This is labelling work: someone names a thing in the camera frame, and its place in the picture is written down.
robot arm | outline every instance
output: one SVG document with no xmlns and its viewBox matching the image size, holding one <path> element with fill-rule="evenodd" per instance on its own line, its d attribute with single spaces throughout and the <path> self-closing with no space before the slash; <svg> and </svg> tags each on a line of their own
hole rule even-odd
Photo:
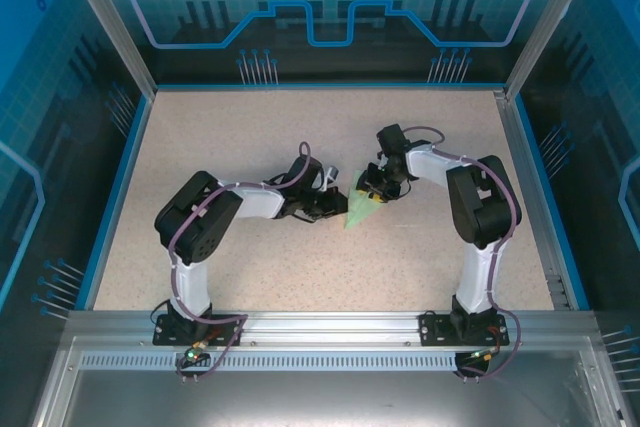
<svg viewBox="0 0 640 427">
<path fill-rule="evenodd" d="M 464 269 L 453 296 L 451 321 L 462 340 L 484 333 L 486 324 L 497 315 L 487 296 L 491 257 L 511 223 L 503 192 L 479 167 L 443 157 L 425 140 L 409 142 L 397 124 L 385 127 L 377 137 L 382 147 L 379 163 L 369 164 L 358 180 L 357 189 L 380 202 L 403 197 L 400 191 L 405 181 L 427 179 L 448 189 L 453 223 L 465 242 Z M 495 172 L 513 195 L 498 157 L 488 156 L 479 162 Z M 517 203 L 516 211 L 520 223 L 522 213 Z M 506 245 L 507 242 L 497 253 L 494 275 Z"/>
<path fill-rule="evenodd" d="M 306 158 L 298 157 L 289 172 L 280 174 L 265 185 L 285 185 L 302 171 Z M 294 216 L 313 223 L 319 219 L 339 215 L 347 211 L 347 198 L 331 187 L 338 170 L 331 166 L 326 170 L 311 158 L 302 177 L 293 185 L 281 190 L 264 188 L 265 185 L 241 184 L 222 192 L 206 210 L 187 227 L 179 237 L 175 253 L 178 257 L 177 292 L 189 312 L 198 317 L 208 317 L 212 311 L 207 289 L 206 259 L 218 248 L 231 222 L 239 218 L 261 217 L 281 219 Z M 180 191 L 160 211 L 155 229 L 160 242 L 168 248 L 171 239 L 187 218 L 213 191 L 229 182 L 200 171 L 189 179 Z M 169 302 L 169 314 L 188 337 L 203 338 L 207 326 L 197 322 L 182 311 L 175 297 Z"/>
</svg>

enclosure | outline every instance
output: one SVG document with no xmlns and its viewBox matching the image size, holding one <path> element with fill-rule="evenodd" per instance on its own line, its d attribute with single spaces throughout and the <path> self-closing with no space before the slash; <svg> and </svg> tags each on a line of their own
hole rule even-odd
<svg viewBox="0 0 640 427">
<path fill-rule="evenodd" d="M 636 425 L 640 0 L 0 15 L 2 425 Z M 199 170 L 286 172 L 300 141 L 346 194 L 395 123 L 505 165 L 523 219 L 495 294 L 522 324 L 514 361 L 476 385 L 452 374 L 472 346 L 422 345 L 418 316 L 448 313 L 464 255 L 447 190 L 421 180 L 349 229 L 234 221 L 208 290 L 248 320 L 219 372 L 181 385 L 184 347 L 153 345 L 149 321 L 172 295 L 163 205 Z"/>
</svg>

speckled tabletop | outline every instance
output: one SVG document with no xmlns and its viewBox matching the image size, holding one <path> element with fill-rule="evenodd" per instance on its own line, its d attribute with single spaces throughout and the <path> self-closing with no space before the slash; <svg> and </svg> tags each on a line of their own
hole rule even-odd
<svg viewBox="0 0 640 427">
<path fill-rule="evenodd" d="M 322 90 L 160 92 L 135 166 L 95 309 L 151 309 L 169 297 L 169 261 L 153 228 L 158 211 L 197 170 L 260 181 L 289 168 L 306 140 L 312 155 L 353 172 L 375 159 L 386 125 L 432 125 L 442 149 L 503 160 L 522 194 L 491 92 Z M 412 139 L 421 137 L 412 133 Z M 209 259 L 216 309 L 413 311 L 449 309 L 463 264 L 446 189 L 425 180 L 359 226 L 292 218 L 235 221 Z M 513 309 L 551 309 L 524 218 L 507 248 L 497 298 Z"/>
</svg>

green object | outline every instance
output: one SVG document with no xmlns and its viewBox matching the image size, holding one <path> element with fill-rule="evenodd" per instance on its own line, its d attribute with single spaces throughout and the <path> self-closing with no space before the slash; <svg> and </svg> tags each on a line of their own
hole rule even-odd
<svg viewBox="0 0 640 427">
<path fill-rule="evenodd" d="M 347 212 L 345 229 L 350 229 L 358 225 L 382 207 L 382 203 L 370 199 L 366 192 L 358 192 L 356 190 L 356 185 L 362 172 L 362 170 L 356 170 L 353 176 L 353 182 L 351 182 L 351 189 L 349 190 L 349 211 Z"/>
</svg>

purple cable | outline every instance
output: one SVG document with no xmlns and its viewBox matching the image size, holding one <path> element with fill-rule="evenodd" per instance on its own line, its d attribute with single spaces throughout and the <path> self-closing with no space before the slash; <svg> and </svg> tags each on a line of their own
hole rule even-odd
<svg viewBox="0 0 640 427">
<path fill-rule="evenodd" d="M 442 134 L 442 132 L 440 132 L 437 129 L 434 129 L 433 127 L 422 127 L 422 126 L 410 127 L 408 129 L 403 130 L 403 132 L 409 132 L 411 130 L 428 130 L 430 132 L 436 132 L 440 134 L 441 139 L 439 141 L 436 141 L 436 143 L 434 143 L 433 145 L 438 145 L 444 141 L 444 135 Z M 520 341 L 522 340 L 522 327 L 520 325 L 520 319 L 518 319 L 518 316 L 512 311 L 500 307 L 496 303 L 495 299 L 493 298 L 493 282 L 494 282 L 496 264 L 498 261 L 498 252 L 500 251 L 500 247 L 502 247 L 505 244 L 505 242 L 507 242 L 513 236 L 513 232 L 516 230 L 517 218 L 518 218 L 516 203 L 515 203 L 515 199 L 513 198 L 513 195 L 511 194 L 509 189 L 507 189 L 507 186 L 502 181 L 502 179 L 500 179 L 500 177 L 498 177 L 498 175 L 493 170 L 491 170 L 489 167 L 487 167 L 483 163 L 478 162 L 475 159 L 470 159 L 469 157 L 465 157 L 464 155 L 452 155 L 447 152 L 443 152 L 439 149 L 436 149 L 435 147 L 433 148 L 432 152 L 435 153 L 436 155 L 439 155 L 440 157 L 444 157 L 445 159 L 457 160 L 457 161 L 465 162 L 478 167 L 480 170 L 485 172 L 489 177 L 491 177 L 491 179 L 496 183 L 498 188 L 502 191 L 503 195 L 507 199 L 507 204 L 509 204 L 509 211 L 511 213 L 511 224 L 509 225 L 509 230 L 504 235 L 504 237 L 502 237 L 498 241 L 498 243 L 496 243 L 495 247 L 493 248 L 493 252 L 491 253 L 491 263 L 489 264 L 489 279 L 487 280 L 487 299 L 489 300 L 489 303 L 494 309 L 496 309 L 498 312 L 507 314 L 509 317 L 513 319 L 513 321 L 516 324 L 516 341 L 515 341 L 515 345 L 513 346 L 513 350 L 511 351 L 511 354 L 509 355 L 509 357 L 507 357 L 507 360 L 505 360 L 502 363 L 502 365 L 500 365 L 494 371 L 482 376 L 483 378 L 488 379 L 502 372 L 502 370 L 504 370 L 504 368 L 507 365 L 509 365 L 511 361 L 513 361 L 513 358 L 518 353 L 518 349 L 520 348 Z"/>
<path fill-rule="evenodd" d="M 180 228 L 178 228 L 178 230 L 176 231 L 175 234 L 173 234 L 173 237 L 171 238 L 171 241 L 169 242 L 169 246 L 167 247 L 167 250 L 169 251 L 169 258 L 171 259 L 171 291 L 173 293 L 173 297 L 176 301 L 176 303 L 178 304 L 178 306 L 180 307 L 180 309 L 182 309 L 182 311 L 192 320 L 195 320 L 196 322 L 202 323 L 202 324 L 207 324 L 207 325 L 221 325 L 221 324 L 230 324 L 232 322 L 240 322 L 240 325 L 238 326 L 238 329 L 235 331 L 235 333 L 233 334 L 233 336 L 231 337 L 231 339 L 229 340 L 229 343 L 227 344 L 226 348 L 224 349 L 224 351 L 222 352 L 222 355 L 220 355 L 220 357 L 218 358 L 217 362 L 215 364 L 213 364 L 213 366 L 211 367 L 211 369 L 209 369 L 208 371 L 206 371 L 204 374 L 200 375 L 200 377 L 203 377 L 205 375 L 208 375 L 210 373 L 212 373 L 222 362 L 222 360 L 224 359 L 225 355 L 227 354 L 227 352 L 229 352 L 229 349 L 231 348 L 231 346 L 233 345 L 233 343 L 235 342 L 235 340 L 238 338 L 238 336 L 240 335 L 240 332 L 242 331 L 242 327 L 244 326 L 245 322 L 248 319 L 248 315 L 243 314 L 243 315 L 234 315 L 232 317 L 227 317 L 226 319 L 219 319 L 219 320 L 214 320 L 214 319 L 205 319 L 204 317 L 198 317 L 196 314 L 194 314 L 193 312 L 191 312 L 187 306 L 182 302 L 182 299 L 180 298 L 180 294 L 178 292 L 178 257 L 176 256 L 176 243 L 178 242 L 178 239 L 180 238 L 180 236 L 182 234 L 184 234 L 184 232 L 187 230 L 187 228 L 189 227 L 189 225 L 191 225 L 191 223 L 196 219 L 196 217 L 198 217 L 200 215 L 200 213 L 207 208 L 207 206 L 213 202 L 213 200 L 218 197 L 220 194 L 222 194 L 223 192 L 227 191 L 227 190 L 231 190 L 231 189 L 235 189 L 235 188 L 239 188 L 239 187 L 252 187 L 252 188 L 257 188 L 257 189 L 271 189 L 271 190 L 280 190 L 280 189 L 286 189 L 287 187 L 291 187 L 292 185 L 294 185 L 295 183 L 297 183 L 302 176 L 306 173 L 308 167 L 309 167 L 309 163 L 311 162 L 311 147 L 309 146 L 309 144 L 307 142 L 301 142 L 300 146 L 298 147 L 298 153 L 300 155 L 305 155 L 306 159 L 305 159 L 305 163 L 304 166 L 302 167 L 302 170 L 300 170 L 300 172 L 298 173 L 298 175 L 296 175 L 293 179 L 291 179 L 289 182 L 286 182 L 284 184 L 278 184 L 278 185 L 268 185 L 268 184 L 257 184 L 257 183 L 253 183 L 253 182 L 236 182 L 233 184 L 227 184 L 224 185 L 218 189 L 216 189 L 215 191 L 213 191 L 211 194 L 209 194 L 209 196 L 204 199 L 204 201 L 202 201 L 200 203 L 200 205 L 198 205 L 198 207 L 196 207 L 196 209 L 191 213 L 191 215 L 189 217 L 187 217 L 187 220 L 184 221 L 184 223 L 180 226 Z M 182 375 L 182 369 L 180 369 L 180 362 L 182 361 L 182 359 L 180 359 L 180 361 L 178 362 L 178 374 Z"/>
</svg>

